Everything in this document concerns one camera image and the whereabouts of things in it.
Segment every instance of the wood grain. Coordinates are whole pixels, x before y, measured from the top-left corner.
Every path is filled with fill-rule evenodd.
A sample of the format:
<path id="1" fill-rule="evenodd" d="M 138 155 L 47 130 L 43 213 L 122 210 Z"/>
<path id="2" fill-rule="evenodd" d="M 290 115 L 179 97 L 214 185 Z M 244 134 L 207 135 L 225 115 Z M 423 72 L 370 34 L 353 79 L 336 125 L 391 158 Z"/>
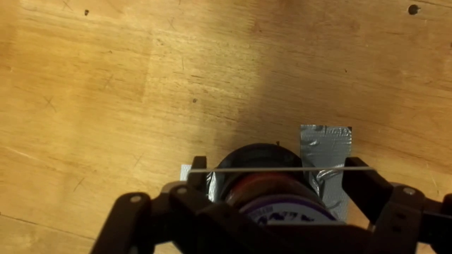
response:
<path id="1" fill-rule="evenodd" d="M 0 252 L 86 252 L 115 196 L 300 123 L 440 199 L 450 31 L 446 0 L 1 3 Z"/>

